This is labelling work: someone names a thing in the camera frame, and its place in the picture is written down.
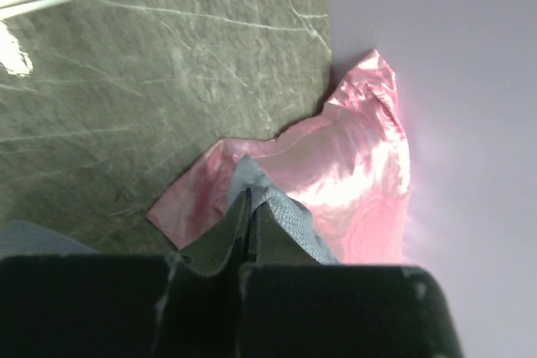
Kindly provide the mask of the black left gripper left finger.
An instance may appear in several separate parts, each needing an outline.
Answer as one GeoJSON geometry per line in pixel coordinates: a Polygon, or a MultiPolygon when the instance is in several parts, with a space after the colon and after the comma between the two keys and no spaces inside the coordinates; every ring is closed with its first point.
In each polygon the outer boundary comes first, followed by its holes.
{"type": "Polygon", "coordinates": [[[243,191],[224,215],[231,233],[207,272],[178,252],[3,258],[2,356],[232,356],[251,205],[243,191]]]}

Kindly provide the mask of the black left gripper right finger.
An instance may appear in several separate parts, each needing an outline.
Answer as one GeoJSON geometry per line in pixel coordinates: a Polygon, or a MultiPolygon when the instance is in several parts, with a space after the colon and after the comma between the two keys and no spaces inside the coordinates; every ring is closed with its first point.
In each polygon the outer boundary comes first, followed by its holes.
{"type": "Polygon", "coordinates": [[[241,203],[241,357],[462,357],[446,297],[405,265],[260,262],[270,211],[241,203]]]}

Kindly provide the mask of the blue green brown pillowcase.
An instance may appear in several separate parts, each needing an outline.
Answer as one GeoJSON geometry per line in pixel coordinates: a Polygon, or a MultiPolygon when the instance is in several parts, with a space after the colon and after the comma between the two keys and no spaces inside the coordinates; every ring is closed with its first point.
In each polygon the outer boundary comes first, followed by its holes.
{"type": "MultiPolygon", "coordinates": [[[[227,201],[232,202],[234,196],[246,189],[252,191],[252,212],[267,204],[277,227],[297,243],[308,257],[321,264],[338,263],[327,244],[315,233],[310,210],[278,188],[248,155],[240,159],[233,171],[227,201]]],[[[42,226],[27,221],[11,221],[1,231],[1,253],[95,254],[96,250],[42,226]]]]}

